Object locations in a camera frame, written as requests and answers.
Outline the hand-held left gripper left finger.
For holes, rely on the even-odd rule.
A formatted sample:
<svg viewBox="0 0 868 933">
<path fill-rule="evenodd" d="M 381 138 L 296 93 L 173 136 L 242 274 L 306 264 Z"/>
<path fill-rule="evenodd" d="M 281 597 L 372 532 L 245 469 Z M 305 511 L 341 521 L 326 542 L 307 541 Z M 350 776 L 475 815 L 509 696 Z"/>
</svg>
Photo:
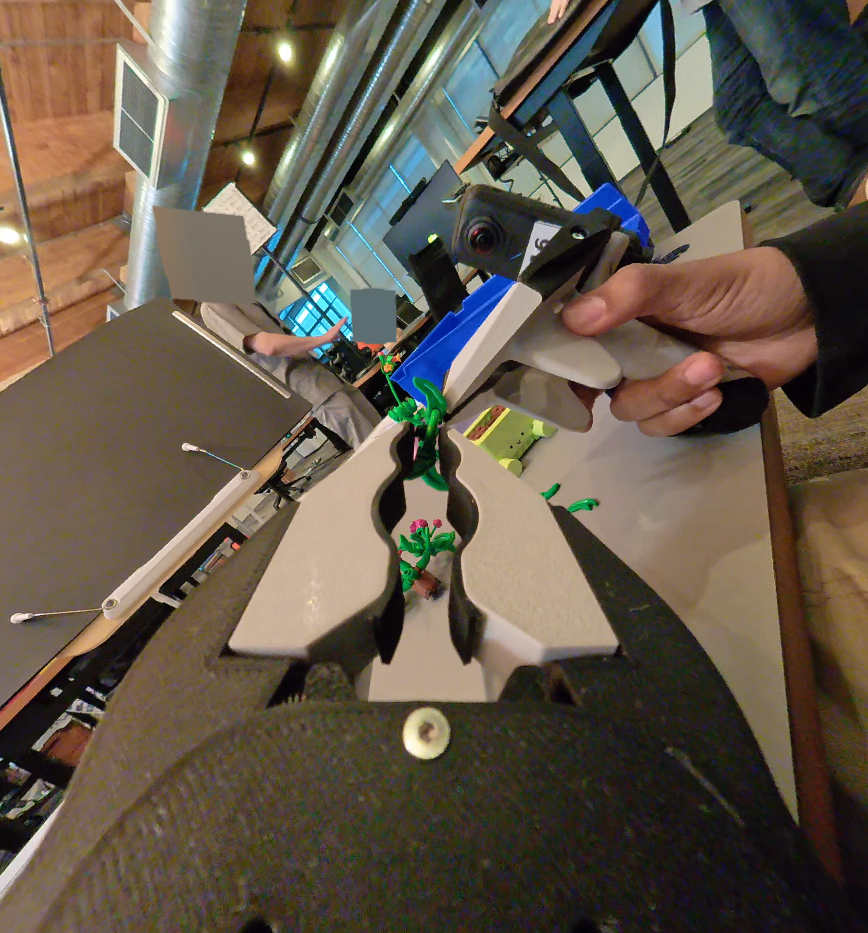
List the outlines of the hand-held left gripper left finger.
<svg viewBox="0 0 868 933">
<path fill-rule="evenodd" d="M 406 511 L 407 423 L 383 422 L 346 463 L 300 498 L 228 646 L 239 656 L 336 663 L 368 697 L 405 618 L 392 531 Z"/>
</svg>

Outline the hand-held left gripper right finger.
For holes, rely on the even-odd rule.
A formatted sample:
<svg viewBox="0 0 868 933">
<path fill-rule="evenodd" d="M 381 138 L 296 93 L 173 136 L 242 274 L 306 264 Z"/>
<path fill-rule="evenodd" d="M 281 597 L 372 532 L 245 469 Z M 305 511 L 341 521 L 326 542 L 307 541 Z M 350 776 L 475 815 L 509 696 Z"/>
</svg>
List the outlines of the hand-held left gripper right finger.
<svg viewBox="0 0 868 933">
<path fill-rule="evenodd" d="M 610 657 L 618 639 L 557 511 L 453 428 L 441 430 L 447 518 L 460 539 L 448 616 L 463 663 L 478 662 L 485 698 L 522 667 Z"/>
</svg>

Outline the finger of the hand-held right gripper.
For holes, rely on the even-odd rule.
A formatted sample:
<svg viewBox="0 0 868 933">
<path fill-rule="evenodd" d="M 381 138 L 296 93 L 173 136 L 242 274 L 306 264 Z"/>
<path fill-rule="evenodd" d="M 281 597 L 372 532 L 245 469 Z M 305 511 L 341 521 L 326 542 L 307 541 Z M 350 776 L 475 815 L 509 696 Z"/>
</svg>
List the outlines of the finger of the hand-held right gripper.
<svg viewBox="0 0 868 933">
<path fill-rule="evenodd" d="M 552 372 L 500 360 L 480 366 L 463 364 L 463 402 L 486 395 L 500 405 L 526 414 L 533 420 L 561 430 L 586 433 L 592 426 L 592 413 L 575 394 L 570 382 L 590 386 L 596 376 L 594 360 L 557 360 Z"/>
<path fill-rule="evenodd" d="M 588 388 L 618 385 L 624 372 L 599 341 L 570 333 L 560 311 L 577 296 L 568 283 L 543 299 L 530 286 L 515 284 L 451 363 L 444 397 L 451 410 L 479 390 L 505 363 L 518 363 Z"/>
</svg>

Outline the green toy brick plant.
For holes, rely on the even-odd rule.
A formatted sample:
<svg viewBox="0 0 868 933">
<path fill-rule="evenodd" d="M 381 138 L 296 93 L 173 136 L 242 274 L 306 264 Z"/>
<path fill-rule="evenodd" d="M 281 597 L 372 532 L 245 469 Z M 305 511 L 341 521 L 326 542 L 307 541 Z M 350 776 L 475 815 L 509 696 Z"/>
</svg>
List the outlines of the green toy brick plant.
<svg viewBox="0 0 868 933">
<path fill-rule="evenodd" d="M 391 420 L 413 428 L 414 447 L 411 461 L 405 467 L 405 478 L 422 479 L 435 490 L 447 491 L 448 481 L 438 468 L 440 426 L 445 420 L 447 402 L 438 387 L 424 377 L 415 376 L 413 386 L 423 393 L 425 402 L 420 405 L 413 398 L 405 398 L 388 412 Z"/>
</svg>

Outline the person's right forearm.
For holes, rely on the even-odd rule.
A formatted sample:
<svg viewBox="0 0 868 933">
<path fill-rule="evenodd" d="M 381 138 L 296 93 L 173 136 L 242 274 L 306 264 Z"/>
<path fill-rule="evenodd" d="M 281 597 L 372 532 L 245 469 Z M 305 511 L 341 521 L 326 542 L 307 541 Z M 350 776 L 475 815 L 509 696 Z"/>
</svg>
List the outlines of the person's right forearm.
<svg viewBox="0 0 868 933">
<path fill-rule="evenodd" d="M 816 418 L 868 386 L 868 201 L 763 244 L 793 264 L 813 312 L 816 361 L 783 391 Z"/>
</svg>

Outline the person's right hand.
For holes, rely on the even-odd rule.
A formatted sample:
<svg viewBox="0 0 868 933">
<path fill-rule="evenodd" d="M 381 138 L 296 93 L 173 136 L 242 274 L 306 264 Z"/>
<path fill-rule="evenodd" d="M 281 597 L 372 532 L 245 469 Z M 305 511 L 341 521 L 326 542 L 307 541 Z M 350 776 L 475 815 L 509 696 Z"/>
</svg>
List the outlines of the person's right hand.
<svg viewBox="0 0 868 933">
<path fill-rule="evenodd" d="M 813 311 L 801 280 L 771 247 L 679 265 L 628 265 L 562 310 L 563 324 L 583 337 L 636 319 L 698 347 L 661 376 L 626 380 L 614 391 L 615 419 L 636 424 L 648 437 L 677 436 L 714 413 L 727 365 L 773 390 L 817 357 Z"/>
</svg>

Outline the lime green toy brick pot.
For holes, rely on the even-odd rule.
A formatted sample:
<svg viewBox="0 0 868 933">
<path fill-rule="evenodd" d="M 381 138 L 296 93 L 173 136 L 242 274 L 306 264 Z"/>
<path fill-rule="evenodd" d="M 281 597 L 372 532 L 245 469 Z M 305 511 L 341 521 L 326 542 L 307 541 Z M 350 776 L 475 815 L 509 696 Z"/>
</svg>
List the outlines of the lime green toy brick pot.
<svg viewBox="0 0 868 933">
<path fill-rule="evenodd" d="M 472 443 L 485 450 L 500 466 L 520 477 L 521 456 L 544 437 L 553 437 L 558 428 L 531 416 L 493 405 L 482 412 L 463 433 Z"/>
</svg>

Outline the blue plastic bin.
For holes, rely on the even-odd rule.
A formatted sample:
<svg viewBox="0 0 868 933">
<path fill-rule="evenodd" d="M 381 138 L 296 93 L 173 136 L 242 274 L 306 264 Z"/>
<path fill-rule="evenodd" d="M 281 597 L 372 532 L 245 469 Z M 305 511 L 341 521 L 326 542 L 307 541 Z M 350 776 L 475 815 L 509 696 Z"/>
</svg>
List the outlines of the blue plastic bin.
<svg viewBox="0 0 868 933">
<path fill-rule="evenodd" d="M 597 208 L 617 216 L 621 227 L 637 234 L 644 246 L 651 245 L 650 229 L 644 216 L 613 185 L 604 184 L 596 189 L 576 206 L 574 213 L 585 215 Z M 513 284 L 514 279 L 491 274 L 485 284 L 468 295 L 459 311 L 448 312 L 434 326 L 394 371 L 391 376 L 393 384 L 410 394 L 419 405 L 424 405 L 425 394 L 414 386 L 414 378 L 427 379 L 441 389 L 452 361 Z"/>
</svg>

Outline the dark computer monitor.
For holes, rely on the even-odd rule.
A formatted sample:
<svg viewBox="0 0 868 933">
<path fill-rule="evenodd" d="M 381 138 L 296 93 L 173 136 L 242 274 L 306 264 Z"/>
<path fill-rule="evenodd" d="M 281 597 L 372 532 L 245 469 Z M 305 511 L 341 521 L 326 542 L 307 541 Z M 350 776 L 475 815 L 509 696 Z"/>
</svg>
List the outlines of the dark computer monitor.
<svg viewBox="0 0 868 933">
<path fill-rule="evenodd" d="M 413 274 L 410 258 L 427 248 L 431 239 L 440 238 L 450 248 L 464 188 L 445 160 L 430 180 L 418 183 L 391 218 L 382 242 L 409 275 Z"/>
</svg>

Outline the red flowered toy brick plant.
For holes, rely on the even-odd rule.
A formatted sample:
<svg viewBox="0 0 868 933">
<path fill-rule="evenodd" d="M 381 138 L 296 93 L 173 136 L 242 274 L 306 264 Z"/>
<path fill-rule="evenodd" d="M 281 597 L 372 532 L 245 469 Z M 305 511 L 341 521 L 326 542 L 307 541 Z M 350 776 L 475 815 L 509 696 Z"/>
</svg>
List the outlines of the red flowered toy brick plant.
<svg viewBox="0 0 868 933">
<path fill-rule="evenodd" d="M 435 598 L 442 589 L 442 583 L 429 570 L 429 565 L 442 553 L 454 553 L 455 540 L 456 533 L 444 531 L 440 519 L 412 521 L 408 536 L 400 535 L 397 544 L 402 591 L 414 591 L 427 600 Z"/>
</svg>

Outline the black-legged wooden desk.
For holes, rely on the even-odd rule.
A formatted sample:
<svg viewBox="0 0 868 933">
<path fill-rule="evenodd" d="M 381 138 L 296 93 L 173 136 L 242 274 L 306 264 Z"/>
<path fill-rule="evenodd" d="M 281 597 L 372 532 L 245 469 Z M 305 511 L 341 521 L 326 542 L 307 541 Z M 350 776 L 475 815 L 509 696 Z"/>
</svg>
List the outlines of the black-legged wooden desk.
<svg viewBox="0 0 868 933">
<path fill-rule="evenodd" d="M 660 12 L 662 39 L 661 80 L 663 87 L 664 116 L 662 140 L 656 146 L 650 139 L 625 87 L 614 70 L 615 60 L 635 41 L 654 10 Z M 527 158 L 521 152 L 525 143 L 514 148 L 494 137 L 489 128 L 490 112 L 495 107 L 501 116 L 509 117 L 511 111 L 522 102 L 527 93 L 527 83 L 532 76 L 540 78 L 557 61 L 561 53 L 585 35 L 596 39 L 591 57 L 567 82 L 566 88 L 576 104 L 580 92 L 592 84 L 602 86 L 605 96 L 614 108 L 614 115 L 625 132 L 630 147 L 638 157 L 645 172 L 635 205 L 640 205 L 645 193 L 652 190 L 671 228 L 680 231 L 690 225 L 682 203 L 666 169 L 662 164 L 663 152 L 669 144 L 671 120 L 676 98 L 677 49 L 675 21 L 671 2 L 662 1 L 592 1 L 552 2 L 548 20 L 541 19 L 518 46 L 505 76 L 499 79 L 492 91 L 491 108 L 485 127 L 475 142 L 455 163 L 454 169 L 462 174 L 489 157 L 494 156 L 501 146 L 510 147 L 518 156 L 529 161 L 546 181 L 565 191 L 570 197 L 582 200 L 584 195 L 576 183 L 563 172 L 540 148 L 543 139 L 541 129 L 546 112 L 535 116 L 524 126 L 524 134 L 534 137 L 538 154 Z M 556 130 L 552 121 L 551 128 Z"/>
</svg>

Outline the black tilted board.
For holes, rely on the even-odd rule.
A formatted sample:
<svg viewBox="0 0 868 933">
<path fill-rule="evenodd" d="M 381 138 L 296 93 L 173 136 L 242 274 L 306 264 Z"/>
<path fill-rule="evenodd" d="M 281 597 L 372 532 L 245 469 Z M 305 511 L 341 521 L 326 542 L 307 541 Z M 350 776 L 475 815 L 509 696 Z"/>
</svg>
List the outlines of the black tilted board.
<svg viewBox="0 0 868 933">
<path fill-rule="evenodd" d="M 311 410 L 169 300 L 0 393 L 0 708 Z"/>
</svg>

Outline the person's beige pants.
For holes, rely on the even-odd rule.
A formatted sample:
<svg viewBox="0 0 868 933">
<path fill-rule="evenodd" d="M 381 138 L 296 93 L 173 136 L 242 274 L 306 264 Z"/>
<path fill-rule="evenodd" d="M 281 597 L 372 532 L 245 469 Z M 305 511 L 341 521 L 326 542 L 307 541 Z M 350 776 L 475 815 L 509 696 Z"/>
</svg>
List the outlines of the person's beige pants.
<svg viewBox="0 0 868 933">
<path fill-rule="evenodd" d="M 868 811 L 868 468 L 796 485 L 790 503 L 825 754 Z"/>
</svg>

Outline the white air vent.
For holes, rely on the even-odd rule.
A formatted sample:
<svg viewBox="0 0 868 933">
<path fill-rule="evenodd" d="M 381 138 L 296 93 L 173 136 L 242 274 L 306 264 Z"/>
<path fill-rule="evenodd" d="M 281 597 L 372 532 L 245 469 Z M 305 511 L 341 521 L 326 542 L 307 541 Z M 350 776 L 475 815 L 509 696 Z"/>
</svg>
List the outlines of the white air vent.
<svg viewBox="0 0 868 933">
<path fill-rule="evenodd" d="M 151 186 L 159 185 L 170 98 L 158 87 L 148 49 L 133 41 L 116 45 L 115 150 Z"/>
</svg>

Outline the silver ventilation duct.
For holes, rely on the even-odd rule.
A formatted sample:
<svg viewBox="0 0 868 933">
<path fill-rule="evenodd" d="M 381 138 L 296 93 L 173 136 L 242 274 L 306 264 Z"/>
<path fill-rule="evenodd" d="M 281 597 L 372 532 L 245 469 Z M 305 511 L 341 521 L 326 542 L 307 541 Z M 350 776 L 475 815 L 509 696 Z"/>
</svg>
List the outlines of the silver ventilation duct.
<svg viewBox="0 0 868 933">
<path fill-rule="evenodd" d="M 150 4 L 148 78 L 168 100 L 159 177 L 138 176 L 129 234 L 126 311 L 170 297 L 155 208 L 196 207 L 246 1 L 156 1 Z"/>
</svg>

